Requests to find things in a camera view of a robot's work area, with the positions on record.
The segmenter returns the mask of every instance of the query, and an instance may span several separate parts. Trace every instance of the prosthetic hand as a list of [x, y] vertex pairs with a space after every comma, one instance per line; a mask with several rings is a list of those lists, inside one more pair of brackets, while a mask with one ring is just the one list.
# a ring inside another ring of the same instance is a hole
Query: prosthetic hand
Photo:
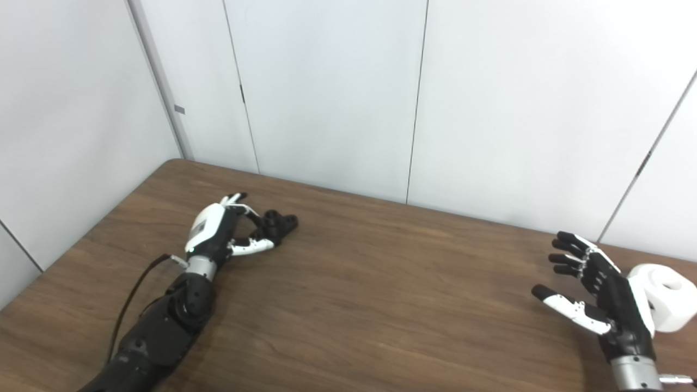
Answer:
[[536, 285], [533, 295], [576, 324], [596, 333], [619, 391], [663, 391], [652, 344], [653, 319], [642, 287], [620, 274], [602, 250], [571, 233], [559, 232], [549, 255], [554, 272], [578, 278], [597, 306]]
[[[146, 269], [118, 317], [123, 318], [130, 299], [145, 274], [167, 259], [185, 271], [154, 300], [138, 322], [123, 336], [111, 358], [109, 348], [104, 369], [79, 392], [147, 392], [171, 373], [198, 338], [213, 312], [213, 278], [230, 257], [250, 255], [281, 245], [298, 226], [295, 216], [274, 210], [258, 215], [240, 204], [245, 193], [223, 197], [206, 207], [196, 218], [186, 244], [186, 260], [163, 255]], [[233, 237], [238, 219], [249, 218], [254, 230], [249, 236]]]

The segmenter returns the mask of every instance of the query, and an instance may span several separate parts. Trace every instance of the white wall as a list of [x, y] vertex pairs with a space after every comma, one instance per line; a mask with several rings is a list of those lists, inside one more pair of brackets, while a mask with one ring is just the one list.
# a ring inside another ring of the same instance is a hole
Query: white wall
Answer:
[[432, 0], [413, 133], [425, 0], [140, 1], [194, 159], [594, 240], [697, 68], [694, 2]]
[[0, 219], [46, 268], [180, 155], [123, 1], [0, 1], [0, 53]]
[[262, 174], [403, 202], [425, 0], [226, 0]]
[[0, 225], [0, 309], [41, 273]]
[[134, 4], [188, 158], [258, 172], [222, 0]]
[[697, 3], [430, 3], [409, 204], [597, 239], [697, 67]]
[[696, 151], [693, 84], [602, 242], [697, 262]]

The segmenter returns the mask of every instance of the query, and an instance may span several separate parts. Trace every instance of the brown wood grain tabletop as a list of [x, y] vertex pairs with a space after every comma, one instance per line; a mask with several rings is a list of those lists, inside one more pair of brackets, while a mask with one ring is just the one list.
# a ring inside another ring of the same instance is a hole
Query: brown wood grain tabletop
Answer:
[[[198, 212], [234, 192], [300, 226], [218, 272], [213, 318], [156, 391], [614, 391], [596, 338], [530, 294], [540, 282], [590, 299], [552, 272], [552, 234], [185, 160], [165, 163], [0, 311], [0, 391], [90, 381], [143, 269], [183, 255]], [[603, 249], [625, 271], [658, 263], [697, 281], [697, 264]], [[121, 333], [180, 272], [151, 272]], [[660, 371], [697, 373], [697, 322], [654, 343]]]

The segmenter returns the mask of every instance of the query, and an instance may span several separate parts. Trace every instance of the robotic finger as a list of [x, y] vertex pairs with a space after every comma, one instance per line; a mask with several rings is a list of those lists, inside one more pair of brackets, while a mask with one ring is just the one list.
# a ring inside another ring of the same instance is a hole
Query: robotic finger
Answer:
[[247, 238], [235, 238], [230, 241], [232, 257], [251, 255], [263, 252], [281, 245], [283, 237], [298, 226], [298, 218], [295, 215], [282, 216], [276, 210], [268, 210]]
[[569, 232], [558, 232], [557, 238], [552, 240], [552, 246], [559, 250], [570, 252], [573, 254], [574, 258], [582, 262], [584, 266], [592, 260], [596, 264], [607, 264], [611, 269], [615, 270], [615, 272], [620, 272], [620, 269], [605, 252], [582, 236], [577, 236]]
[[239, 202], [242, 199], [245, 199], [247, 197], [246, 192], [238, 192], [238, 193], [231, 193], [220, 200], [220, 204], [222, 205], [227, 205], [227, 204], [235, 204], [236, 202]]
[[597, 335], [604, 335], [612, 329], [605, 312], [589, 303], [559, 294], [545, 285], [535, 285], [532, 293], [562, 316]]
[[575, 269], [582, 269], [585, 262], [578, 257], [567, 255], [565, 253], [552, 253], [549, 255], [549, 261], [554, 264], [566, 264]]

